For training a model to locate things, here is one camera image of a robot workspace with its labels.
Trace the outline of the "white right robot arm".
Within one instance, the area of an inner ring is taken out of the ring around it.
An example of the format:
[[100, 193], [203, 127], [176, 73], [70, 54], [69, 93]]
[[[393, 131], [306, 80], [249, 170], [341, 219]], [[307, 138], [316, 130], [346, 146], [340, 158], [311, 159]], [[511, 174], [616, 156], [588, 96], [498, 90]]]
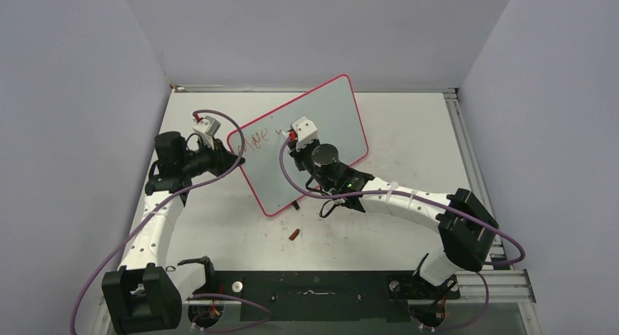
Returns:
[[499, 225], [470, 190], [432, 193], [406, 188], [342, 163], [335, 146], [318, 140], [300, 150], [290, 142], [281, 152], [319, 185], [294, 185], [300, 193], [329, 200], [334, 207], [408, 220], [439, 236], [442, 246], [427, 254], [412, 278], [418, 295], [431, 297], [456, 272], [479, 272], [485, 266]]

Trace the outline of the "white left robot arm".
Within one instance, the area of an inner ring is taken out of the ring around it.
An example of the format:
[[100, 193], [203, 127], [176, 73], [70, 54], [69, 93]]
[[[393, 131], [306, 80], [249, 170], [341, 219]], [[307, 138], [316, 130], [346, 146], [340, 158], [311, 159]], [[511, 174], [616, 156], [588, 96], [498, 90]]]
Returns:
[[208, 136], [191, 150], [178, 131], [156, 136], [155, 152], [137, 233], [118, 270], [107, 272], [101, 282], [117, 334], [174, 329], [180, 324], [184, 301], [193, 293], [200, 299], [215, 294], [218, 279], [207, 256], [185, 259], [171, 270], [166, 257], [188, 194], [196, 187], [192, 179], [205, 172], [222, 177], [245, 162]]

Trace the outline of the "red marker cap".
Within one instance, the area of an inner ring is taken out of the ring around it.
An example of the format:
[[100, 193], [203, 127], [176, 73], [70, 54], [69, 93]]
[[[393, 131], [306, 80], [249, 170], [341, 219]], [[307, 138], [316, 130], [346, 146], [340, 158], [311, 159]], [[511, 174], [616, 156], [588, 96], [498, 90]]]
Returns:
[[293, 232], [293, 233], [292, 233], [292, 234], [288, 237], [288, 239], [289, 239], [290, 241], [294, 241], [294, 240], [297, 238], [297, 236], [300, 234], [300, 232], [301, 232], [301, 231], [300, 231], [299, 229], [296, 229], [296, 230], [295, 230], [295, 231], [294, 231], [294, 232]]

